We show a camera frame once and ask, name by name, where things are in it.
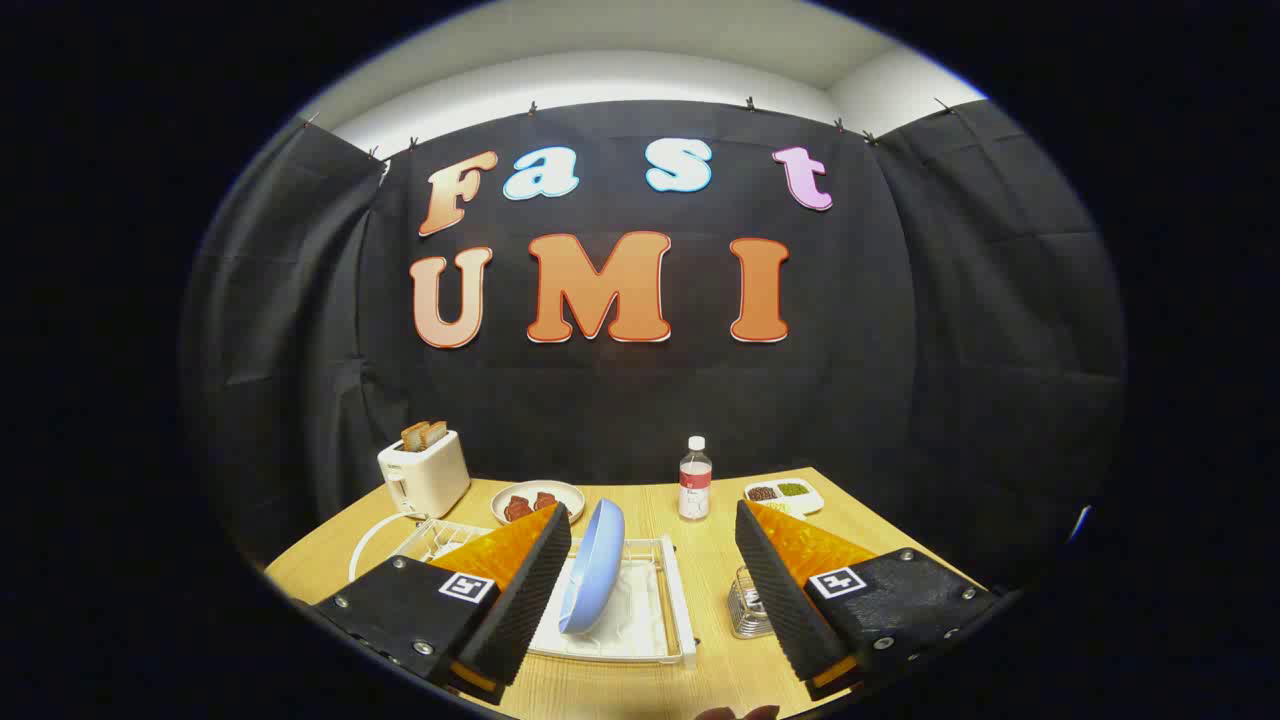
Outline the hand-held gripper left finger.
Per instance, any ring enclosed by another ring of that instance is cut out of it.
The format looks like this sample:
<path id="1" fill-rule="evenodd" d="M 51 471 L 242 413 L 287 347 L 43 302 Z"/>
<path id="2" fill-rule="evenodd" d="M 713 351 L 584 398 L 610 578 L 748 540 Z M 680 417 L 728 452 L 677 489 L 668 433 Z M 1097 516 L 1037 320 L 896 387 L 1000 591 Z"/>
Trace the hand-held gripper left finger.
<path id="1" fill-rule="evenodd" d="M 393 555 L 312 606 L 312 618 L 392 666 L 498 705 L 515 683 L 571 547 L 547 505 L 438 559 Z"/>

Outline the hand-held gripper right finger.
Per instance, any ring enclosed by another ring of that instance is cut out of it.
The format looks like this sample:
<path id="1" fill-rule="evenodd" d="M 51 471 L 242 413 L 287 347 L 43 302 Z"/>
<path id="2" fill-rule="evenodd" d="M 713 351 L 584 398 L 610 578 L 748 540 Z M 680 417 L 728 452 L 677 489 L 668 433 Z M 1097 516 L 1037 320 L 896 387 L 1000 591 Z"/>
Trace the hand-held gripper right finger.
<path id="1" fill-rule="evenodd" d="M 873 693 L 924 667 L 1001 607 L 1001 596 L 902 547 L 876 553 L 741 500 L 735 541 L 812 700 Z"/>

